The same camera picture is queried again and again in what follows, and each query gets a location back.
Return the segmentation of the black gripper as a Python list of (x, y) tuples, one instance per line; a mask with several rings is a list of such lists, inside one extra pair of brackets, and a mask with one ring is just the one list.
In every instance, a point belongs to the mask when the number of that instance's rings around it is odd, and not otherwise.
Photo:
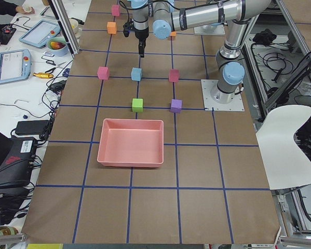
[(139, 40), (138, 44), (138, 52), (139, 56), (143, 58), (145, 56), (145, 47), (146, 47), (146, 40), (148, 38), (148, 29), (143, 30), (135, 30), (135, 37)]

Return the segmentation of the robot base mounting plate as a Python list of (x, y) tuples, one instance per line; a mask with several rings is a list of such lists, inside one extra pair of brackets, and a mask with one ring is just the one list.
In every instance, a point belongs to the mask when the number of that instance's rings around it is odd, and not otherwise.
[(204, 109), (208, 111), (244, 112), (239, 86), (233, 93), (223, 93), (218, 89), (218, 80), (201, 80)]

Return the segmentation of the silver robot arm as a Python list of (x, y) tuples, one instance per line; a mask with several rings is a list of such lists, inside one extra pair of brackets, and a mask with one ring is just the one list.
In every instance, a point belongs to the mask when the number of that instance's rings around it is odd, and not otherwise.
[(131, 1), (127, 12), (132, 13), (124, 24), (124, 36), (133, 31), (139, 40), (140, 57), (144, 57), (146, 39), (149, 36), (148, 19), (152, 17), (153, 33), (159, 39), (167, 39), (173, 31), (184, 31), (207, 24), (227, 23), (228, 30), (216, 60), (220, 78), (210, 91), (218, 103), (230, 103), (245, 76), (244, 67), (237, 62), (241, 48), (259, 14), (270, 1), (208, 1), (206, 4), (175, 9), (173, 1)]

